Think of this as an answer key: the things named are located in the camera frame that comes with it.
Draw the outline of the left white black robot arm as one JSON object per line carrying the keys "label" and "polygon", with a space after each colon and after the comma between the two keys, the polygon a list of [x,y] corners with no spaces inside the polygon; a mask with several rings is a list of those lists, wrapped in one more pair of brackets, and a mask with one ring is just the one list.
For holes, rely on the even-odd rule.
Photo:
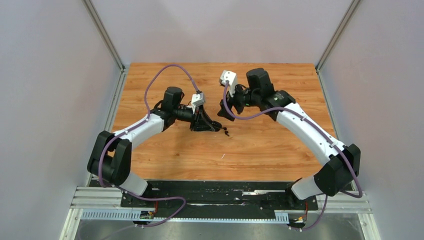
{"label": "left white black robot arm", "polygon": [[189,123],[192,132],[218,132],[223,129],[221,123],[207,115],[203,92],[193,94],[189,105],[182,104],[184,96],[181,88],[170,86],[163,99],[144,118],[116,132],[100,132],[89,157],[87,171],[104,183],[133,193],[135,202],[140,206],[149,206],[153,193],[148,189],[149,183],[131,171],[132,151],[147,139],[167,130],[175,121]]}

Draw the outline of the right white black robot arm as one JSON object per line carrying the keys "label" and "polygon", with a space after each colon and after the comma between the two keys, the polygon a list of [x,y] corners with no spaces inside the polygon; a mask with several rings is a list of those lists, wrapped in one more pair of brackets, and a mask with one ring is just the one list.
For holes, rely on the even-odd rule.
{"label": "right white black robot arm", "polygon": [[308,177],[291,183],[285,190],[286,204],[298,209],[307,198],[318,195],[333,197],[344,193],[344,188],[354,183],[361,198],[362,188],[358,176],[361,150],[354,143],[347,145],[319,126],[285,90],[275,90],[269,73],[264,68],[254,68],[246,73],[248,86],[238,82],[235,72],[224,70],[219,84],[224,87],[220,101],[219,117],[250,120],[262,115],[293,133],[313,153],[321,169]]}

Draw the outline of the black earbud case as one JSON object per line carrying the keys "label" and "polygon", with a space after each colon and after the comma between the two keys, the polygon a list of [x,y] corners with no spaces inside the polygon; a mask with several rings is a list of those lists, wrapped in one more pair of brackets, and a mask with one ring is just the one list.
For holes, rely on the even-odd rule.
{"label": "black earbud case", "polygon": [[213,126],[213,129],[214,129],[215,132],[219,132],[220,130],[223,129],[223,126],[222,126],[222,124],[220,122],[217,122],[217,121],[214,121],[213,120],[211,122],[211,125]]}

